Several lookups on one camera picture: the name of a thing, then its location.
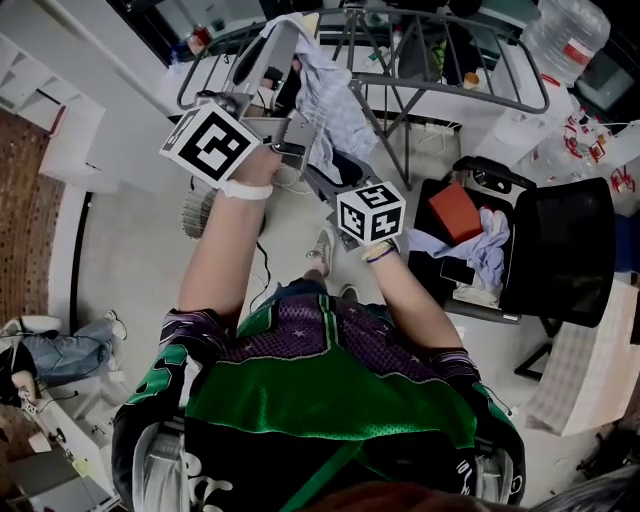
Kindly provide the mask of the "white crumpled cloth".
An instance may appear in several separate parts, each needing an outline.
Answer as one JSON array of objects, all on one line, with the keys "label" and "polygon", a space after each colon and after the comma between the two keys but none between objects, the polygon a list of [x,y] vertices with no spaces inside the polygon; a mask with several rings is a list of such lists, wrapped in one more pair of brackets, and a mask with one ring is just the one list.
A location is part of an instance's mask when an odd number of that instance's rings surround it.
[{"label": "white crumpled cloth", "polygon": [[435,259],[444,259],[454,265],[464,264],[474,271],[474,277],[456,283],[452,298],[489,308],[498,308],[503,289],[505,271],[503,246],[510,237],[506,215],[486,207],[479,210],[482,232],[451,247],[431,234],[418,229],[408,231],[409,249],[424,252]]}]

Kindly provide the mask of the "white ribbed laundry basket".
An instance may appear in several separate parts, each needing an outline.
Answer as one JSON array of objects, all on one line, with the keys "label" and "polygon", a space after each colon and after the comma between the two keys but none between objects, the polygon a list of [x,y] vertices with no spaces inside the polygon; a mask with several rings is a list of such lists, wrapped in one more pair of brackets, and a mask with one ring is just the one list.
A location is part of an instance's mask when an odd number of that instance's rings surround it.
[{"label": "white ribbed laundry basket", "polygon": [[209,219],[217,190],[192,176],[182,209],[181,225],[191,240],[199,240]]}]

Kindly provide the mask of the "cluster of red clips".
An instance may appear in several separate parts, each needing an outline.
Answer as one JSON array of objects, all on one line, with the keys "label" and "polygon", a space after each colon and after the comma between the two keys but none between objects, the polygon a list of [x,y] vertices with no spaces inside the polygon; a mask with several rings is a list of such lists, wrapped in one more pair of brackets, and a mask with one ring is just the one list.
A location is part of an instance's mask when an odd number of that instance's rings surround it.
[{"label": "cluster of red clips", "polygon": [[565,121],[563,139],[569,154],[571,182],[604,177],[613,197],[640,192],[640,177],[635,177],[628,165],[637,158],[615,163],[624,156],[624,135],[640,136],[640,119],[629,122],[601,122],[579,108]]}]

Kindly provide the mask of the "light blue checked shirt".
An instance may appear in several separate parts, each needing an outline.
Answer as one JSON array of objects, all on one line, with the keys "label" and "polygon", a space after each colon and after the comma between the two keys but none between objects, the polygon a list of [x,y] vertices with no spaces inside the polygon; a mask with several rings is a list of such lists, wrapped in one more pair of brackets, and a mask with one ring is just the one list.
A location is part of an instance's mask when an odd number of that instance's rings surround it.
[{"label": "light blue checked shirt", "polygon": [[343,182],[333,163],[337,152],[366,162],[377,136],[353,92],[351,72],[329,58],[303,23],[300,13],[279,16],[265,25],[267,37],[278,26],[292,28],[297,36],[294,57],[301,63],[301,89],[295,106],[316,128],[308,163],[336,184]]}]

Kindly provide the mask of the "large clear water jug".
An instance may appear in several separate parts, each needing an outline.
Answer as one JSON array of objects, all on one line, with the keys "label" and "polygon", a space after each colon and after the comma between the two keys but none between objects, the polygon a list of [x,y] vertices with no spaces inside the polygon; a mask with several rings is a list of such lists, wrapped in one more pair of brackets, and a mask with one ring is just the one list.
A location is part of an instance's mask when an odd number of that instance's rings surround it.
[{"label": "large clear water jug", "polygon": [[520,41],[541,74],[572,87],[605,46],[611,23],[590,0],[539,0],[538,10]]}]

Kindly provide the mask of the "white shelf cabinet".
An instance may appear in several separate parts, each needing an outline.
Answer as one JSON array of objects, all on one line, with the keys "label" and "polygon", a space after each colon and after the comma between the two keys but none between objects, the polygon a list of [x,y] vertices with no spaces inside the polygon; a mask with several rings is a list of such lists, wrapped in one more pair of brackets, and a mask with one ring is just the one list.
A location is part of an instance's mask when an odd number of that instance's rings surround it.
[{"label": "white shelf cabinet", "polygon": [[49,134],[61,106],[67,114],[49,138],[40,172],[88,192],[115,192],[119,180],[89,157],[105,109],[0,34],[0,107]]}]

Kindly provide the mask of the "person's left shoe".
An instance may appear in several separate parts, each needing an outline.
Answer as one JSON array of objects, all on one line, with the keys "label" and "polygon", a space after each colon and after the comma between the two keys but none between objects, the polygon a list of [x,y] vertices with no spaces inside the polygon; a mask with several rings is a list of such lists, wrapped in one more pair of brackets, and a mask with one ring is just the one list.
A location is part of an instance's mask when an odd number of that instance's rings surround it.
[{"label": "person's left shoe", "polygon": [[306,254],[311,268],[327,278],[332,269],[335,237],[330,227],[323,227],[318,234],[315,246]]}]

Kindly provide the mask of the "black mesh office chair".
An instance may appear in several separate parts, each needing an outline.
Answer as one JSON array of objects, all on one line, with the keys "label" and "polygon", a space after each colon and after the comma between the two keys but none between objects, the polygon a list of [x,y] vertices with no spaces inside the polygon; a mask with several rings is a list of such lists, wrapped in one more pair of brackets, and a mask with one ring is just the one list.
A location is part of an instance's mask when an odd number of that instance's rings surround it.
[{"label": "black mesh office chair", "polygon": [[442,276],[441,262],[410,250],[409,269],[443,309],[507,325],[534,316],[549,338],[567,324],[597,327],[612,289],[616,257],[615,215],[606,180],[540,188],[501,163],[465,156],[454,163],[449,176],[424,180],[415,228],[445,238],[446,230],[428,202],[454,176],[489,181],[466,192],[474,206],[505,214],[509,238],[503,247],[503,288],[495,308],[454,298],[455,285]]}]

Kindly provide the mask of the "blue chair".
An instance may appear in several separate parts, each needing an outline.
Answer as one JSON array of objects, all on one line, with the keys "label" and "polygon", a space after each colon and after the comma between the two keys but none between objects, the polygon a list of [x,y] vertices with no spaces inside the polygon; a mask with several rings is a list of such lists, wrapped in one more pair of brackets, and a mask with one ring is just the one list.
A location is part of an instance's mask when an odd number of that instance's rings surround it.
[{"label": "blue chair", "polygon": [[640,274],[640,210],[631,216],[615,215],[617,272]]}]

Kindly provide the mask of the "person's green purple jersey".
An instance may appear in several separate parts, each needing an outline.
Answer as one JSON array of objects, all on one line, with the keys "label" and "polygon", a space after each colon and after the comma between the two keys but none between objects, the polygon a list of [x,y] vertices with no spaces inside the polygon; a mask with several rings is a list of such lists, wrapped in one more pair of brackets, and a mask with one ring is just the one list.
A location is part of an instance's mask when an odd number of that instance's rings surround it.
[{"label": "person's green purple jersey", "polygon": [[383,479],[478,491],[524,444],[464,349],[424,349],[364,306],[277,300],[230,335],[209,309],[170,311],[151,368],[114,420],[112,478],[149,512],[294,510]]}]

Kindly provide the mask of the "red box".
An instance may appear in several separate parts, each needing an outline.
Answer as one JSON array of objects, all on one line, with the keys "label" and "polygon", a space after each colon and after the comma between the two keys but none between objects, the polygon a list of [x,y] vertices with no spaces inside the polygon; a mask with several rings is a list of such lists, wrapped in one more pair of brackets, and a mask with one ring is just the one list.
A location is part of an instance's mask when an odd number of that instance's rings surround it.
[{"label": "red box", "polygon": [[428,203],[454,245],[483,232],[479,210],[459,183],[448,185],[432,196]]}]

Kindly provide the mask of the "black phone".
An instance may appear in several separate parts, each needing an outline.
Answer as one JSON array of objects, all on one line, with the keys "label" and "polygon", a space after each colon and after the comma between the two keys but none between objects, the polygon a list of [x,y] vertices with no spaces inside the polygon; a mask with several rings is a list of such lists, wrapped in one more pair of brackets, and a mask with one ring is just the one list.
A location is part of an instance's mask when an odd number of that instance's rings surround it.
[{"label": "black phone", "polygon": [[440,277],[471,286],[474,283],[475,270],[463,259],[444,257],[442,259]]}]

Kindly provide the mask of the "grey metal drying rack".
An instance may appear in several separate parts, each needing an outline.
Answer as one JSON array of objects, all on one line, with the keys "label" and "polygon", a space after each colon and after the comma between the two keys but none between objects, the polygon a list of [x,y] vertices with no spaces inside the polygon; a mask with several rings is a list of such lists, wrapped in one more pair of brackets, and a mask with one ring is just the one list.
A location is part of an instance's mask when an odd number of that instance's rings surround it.
[{"label": "grey metal drying rack", "polygon": [[[331,60],[351,72],[349,88],[377,142],[387,143],[395,129],[383,127],[374,108],[368,105],[364,91],[370,86],[380,86],[393,94],[402,88],[413,90],[408,101],[397,102],[400,110],[394,125],[405,123],[428,91],[471,98],[526,114],[543,114],[549,108],[548,92],[531,53],[508,31],[453,15],[395,7],[347,5],[313,12],[320,14],[315,40]],[[266,24],[252,24],[220,36],[195,59],[201,61],[208,54],[222,56],[232,50],[233,66]],[[394,25],[400,25],[404,33],[397,52],[392,49]],[[273,90],[270,85],[261,87],[253,98],[246,97],[242,102],[247,108],[255,105],[275,117],[298,111],[295,100],[301,89],[300,72],[301,63],[294,57],[283,85]],[[480,77],[482,85],[478,90],[463,88],[467,72]],[[224,94],[224,83],[219,91],[202,87],[189,105],[178,98],[177,105],[187,111],[207,94]]]}]

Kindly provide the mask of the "white wristband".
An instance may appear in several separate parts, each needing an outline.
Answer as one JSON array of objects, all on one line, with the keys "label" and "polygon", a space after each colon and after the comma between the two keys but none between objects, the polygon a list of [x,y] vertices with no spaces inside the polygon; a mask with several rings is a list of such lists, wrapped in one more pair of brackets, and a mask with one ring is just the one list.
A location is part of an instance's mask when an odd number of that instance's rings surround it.
[{"label": "white wristband", "polygon": [[273,193],[272,185],[247,185],[233,179],[223,181],[219,190],[228,198],[237,198],[246,201],[263,201]]}]

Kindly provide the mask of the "person's left forearm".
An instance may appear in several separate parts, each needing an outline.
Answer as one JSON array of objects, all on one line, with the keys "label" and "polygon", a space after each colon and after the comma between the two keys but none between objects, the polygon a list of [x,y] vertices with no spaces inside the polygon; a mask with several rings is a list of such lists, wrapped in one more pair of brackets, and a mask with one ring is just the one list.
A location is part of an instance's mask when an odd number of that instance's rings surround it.
[{"label": "person's left forearm", "polygon": [[177,309],[210,309],[226,330],[236,330],[267,199],[219,191],[182,280]]}]

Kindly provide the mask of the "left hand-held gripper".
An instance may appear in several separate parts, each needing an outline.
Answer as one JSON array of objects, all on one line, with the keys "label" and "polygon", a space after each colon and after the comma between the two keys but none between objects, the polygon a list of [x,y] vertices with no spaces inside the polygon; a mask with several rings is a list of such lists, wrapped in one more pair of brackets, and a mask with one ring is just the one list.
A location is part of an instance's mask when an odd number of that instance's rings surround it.
[{"label": "left hand-held gripper", "polygon": [[273,90],[286,82],[298,37],[291,22],[259,35],[232,66],[224,94],[207,94],[187,110],[159,154],[214,188],[259,146],[292,156],[304,168],[316,135],[313,123],[296,110],[282,117],[248,116],[242,102],[261,87]]}]

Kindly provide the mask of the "person's right forearm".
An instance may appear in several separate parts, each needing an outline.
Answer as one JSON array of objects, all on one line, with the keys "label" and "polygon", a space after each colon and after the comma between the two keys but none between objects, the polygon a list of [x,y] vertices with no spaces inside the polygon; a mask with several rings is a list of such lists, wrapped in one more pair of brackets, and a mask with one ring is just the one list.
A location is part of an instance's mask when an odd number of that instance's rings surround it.
[{"label": "person's right forearm", "polygon": [[461,349],[455,326],[402,260],[395,246],[383,241],[365,249],[370,266],[394,324],[417,345],[427,349]]}]

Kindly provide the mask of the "black window frame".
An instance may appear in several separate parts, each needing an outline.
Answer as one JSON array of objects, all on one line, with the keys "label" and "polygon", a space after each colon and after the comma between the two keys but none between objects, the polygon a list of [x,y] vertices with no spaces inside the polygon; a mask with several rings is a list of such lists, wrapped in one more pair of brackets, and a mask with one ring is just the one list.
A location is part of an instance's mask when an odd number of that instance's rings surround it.
[{"label": "black window frame", "polygon": [[[266,20],[260,0],[107,0],[109,5],[154,50],[168,52],[186,40],[196,25],[215,37]],[[212,21],[222,18],[226,28],[215,32]]]}]

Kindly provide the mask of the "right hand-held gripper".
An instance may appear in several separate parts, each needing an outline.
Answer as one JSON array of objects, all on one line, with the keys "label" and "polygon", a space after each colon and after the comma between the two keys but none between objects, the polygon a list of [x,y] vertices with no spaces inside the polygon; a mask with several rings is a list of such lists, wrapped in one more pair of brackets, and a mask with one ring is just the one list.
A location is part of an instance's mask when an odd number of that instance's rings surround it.
[{"label": "right hand-held gripper", "polygon": [[381,181],[371,166],[343,152],[333,153],[339,182],[316,169],[305,176],[316,196],[331,207],[326,220],[346,250],[394,239],[402,233],[405,199],[390,181]]}]

